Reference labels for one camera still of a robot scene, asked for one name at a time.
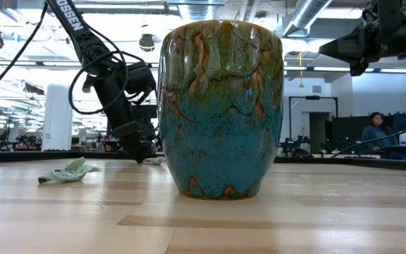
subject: person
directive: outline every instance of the person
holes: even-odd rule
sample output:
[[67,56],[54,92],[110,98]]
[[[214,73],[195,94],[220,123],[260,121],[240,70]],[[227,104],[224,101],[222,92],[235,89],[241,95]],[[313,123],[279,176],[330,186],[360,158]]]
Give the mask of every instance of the person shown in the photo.
[[[387,135],[391,135],[392,131],[389,127],[387,127],[385,124],[383,124],[383,115],[374,112],[370,116],[371,118],[371,124],[364,127],[363,130],[363,135],[362,135],[362,141],[368,141],[368,140],[373,140],[375,138],[382,138]],[[366,144],[366,147],[368,150],[371,151],[379,151],[383,150],[385,147],[391,146],[391,145],[397,145],[398,140],[396,137],[392,138],[386,138],[383,140],[377,140],[372,143]]]

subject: doorway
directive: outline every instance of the doorway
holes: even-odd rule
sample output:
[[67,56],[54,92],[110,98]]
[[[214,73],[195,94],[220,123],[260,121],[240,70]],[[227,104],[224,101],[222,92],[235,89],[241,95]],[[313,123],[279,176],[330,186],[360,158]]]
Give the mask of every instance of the doorway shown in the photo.
[[325,121],[330,119],[330,113],[310,112],[309,113],[309,144],[311,153],[319,153],[322,150],[322,143],[325,142]]

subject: wooden table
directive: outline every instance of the wooden table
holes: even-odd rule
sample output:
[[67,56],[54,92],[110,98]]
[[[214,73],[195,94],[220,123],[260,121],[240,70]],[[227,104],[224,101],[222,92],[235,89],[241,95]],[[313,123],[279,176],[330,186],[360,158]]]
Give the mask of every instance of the wooden table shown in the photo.
[[165,164],[128,160],[38,184],[68,163],[0,164],[0,253],[406,254],[406,171],[274,164],[241,201],[184,198]]

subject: ceramic vase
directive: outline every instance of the ceramic vase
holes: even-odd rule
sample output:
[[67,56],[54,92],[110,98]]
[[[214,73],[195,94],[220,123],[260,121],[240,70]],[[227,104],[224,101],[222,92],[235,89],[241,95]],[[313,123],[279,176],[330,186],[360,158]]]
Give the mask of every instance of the ceramic vase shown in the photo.
[[158,91],[164,154],[179,191],[255,196],[280,139],[280,39],[242,21],[184,25],[164,39]]

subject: black robotic arm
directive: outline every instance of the black robotic arm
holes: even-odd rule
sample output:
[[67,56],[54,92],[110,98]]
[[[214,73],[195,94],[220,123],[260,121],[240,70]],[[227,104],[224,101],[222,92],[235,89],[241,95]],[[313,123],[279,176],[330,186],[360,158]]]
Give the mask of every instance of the black robotic arm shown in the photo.
[[362,75],[370,63],[383,57],[406,58],[406,0],[373,0],[363,20],[349,35],[323,45],[319,53],[350,64],[350,74]]
[[[151,65],[132,54],[122,52],[113,42],[91,28],[82,19],[72,0],[46,0],[46,4],[52,9],[68,33],[82,64],[81,71],[70,86],[68,93],[70,105],[80,114],[96,114],[104,111],[111,125],[111,132],[118,138],[118,143],[125,152],[140,163],[143,160],[143,154],[148,152],[151,146],[151,142],[142,134],[142,129],[145,129],[146,124],[144,120],[157,117],[155,109],[151,110],[151,107],[140,105],[148,94],[156,89],[156,81],[149,69]],[[46,7],[45,5],[42,18],[46,12]],[[40,23],[37,24],[34,33],[39,29],[39,25]],[[13,61],[18,59],[34,33]],[[111,52],[95,34],[111,43],[115,51]],[[127,65],[124,56],[133,57],[138,62]],[[12,65],[9,65],[1,74],[0,80]],[[103,105],[100,110],[83,112],[73,104],[73,87],[79,75],[84,71],[88,73],[84,86],[86,89],[91,86],[94,87],[99,101]],[[130,99],[143,94],[135,104],[132,104],[125,96],[125,92],[133,95]]]

